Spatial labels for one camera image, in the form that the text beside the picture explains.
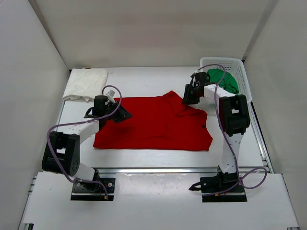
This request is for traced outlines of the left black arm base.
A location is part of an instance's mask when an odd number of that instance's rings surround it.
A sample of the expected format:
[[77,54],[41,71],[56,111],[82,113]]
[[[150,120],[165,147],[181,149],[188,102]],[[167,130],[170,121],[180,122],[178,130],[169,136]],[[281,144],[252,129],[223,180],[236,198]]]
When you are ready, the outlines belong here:
[[71,190],[71,201],[113,201],[116,178],[100,175],[99,180],[104,185],[107,195],[101,184],[75,182]]

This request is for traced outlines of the white t shirt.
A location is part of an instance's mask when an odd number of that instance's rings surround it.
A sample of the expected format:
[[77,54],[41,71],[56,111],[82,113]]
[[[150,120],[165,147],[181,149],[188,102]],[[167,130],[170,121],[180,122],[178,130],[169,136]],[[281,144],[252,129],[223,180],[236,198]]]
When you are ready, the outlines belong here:
[[106,69],[72,69],[62,99],[93,101],[95,96],[101,95],[107,78],[108,71]]

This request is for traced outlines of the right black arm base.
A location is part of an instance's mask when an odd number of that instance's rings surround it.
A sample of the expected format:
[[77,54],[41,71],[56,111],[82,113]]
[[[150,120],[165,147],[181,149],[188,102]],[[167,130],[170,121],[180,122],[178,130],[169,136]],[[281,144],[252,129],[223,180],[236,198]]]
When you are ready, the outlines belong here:
[[239,184],[236,173],[218,172],[213,177],[201,177],[190,191],[201,191],[203,203],[247,202],[245,189]]

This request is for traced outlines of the red t shirt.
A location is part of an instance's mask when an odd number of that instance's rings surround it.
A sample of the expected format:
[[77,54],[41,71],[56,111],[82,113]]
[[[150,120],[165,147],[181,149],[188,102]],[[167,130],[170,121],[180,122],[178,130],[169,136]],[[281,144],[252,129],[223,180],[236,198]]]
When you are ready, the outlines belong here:
[[174,91],[156,97],[117,98],[132,117],[108,121],[96,133],[97,149],[208,151],[207,113],[182,103]]

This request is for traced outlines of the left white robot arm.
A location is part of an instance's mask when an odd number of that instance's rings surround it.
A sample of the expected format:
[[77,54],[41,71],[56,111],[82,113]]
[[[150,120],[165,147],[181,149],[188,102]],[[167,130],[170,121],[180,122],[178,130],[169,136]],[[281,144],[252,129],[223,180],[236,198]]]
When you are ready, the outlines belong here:
[[132,114],[122,107],[121,100],[96,96],[93,107],[86,111],[83,121],[68,123],[70,128],[65,132],[53,129],[48,132],[43,171],[63,174],[73,183],[79,181],[98,186],[101,184],[98,171],[80,162],[80,145],[101,131],[107,121],[119,123],[129,118],[132,118]]

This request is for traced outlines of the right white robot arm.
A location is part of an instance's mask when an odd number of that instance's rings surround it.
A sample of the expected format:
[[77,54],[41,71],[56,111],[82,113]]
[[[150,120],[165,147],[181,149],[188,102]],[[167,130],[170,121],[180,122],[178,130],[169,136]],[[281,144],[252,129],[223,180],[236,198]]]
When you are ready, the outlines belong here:
[[206,188],[227,189],[238,182],[237,159],[241,140],[250,125],[245,95],[226,91],[210,80],[206,72],[194,73],[185,86],[183,104],[198,104],[204,97],[215,103],[218,123],[224,136],[223,153],[218,173],[203,178]]

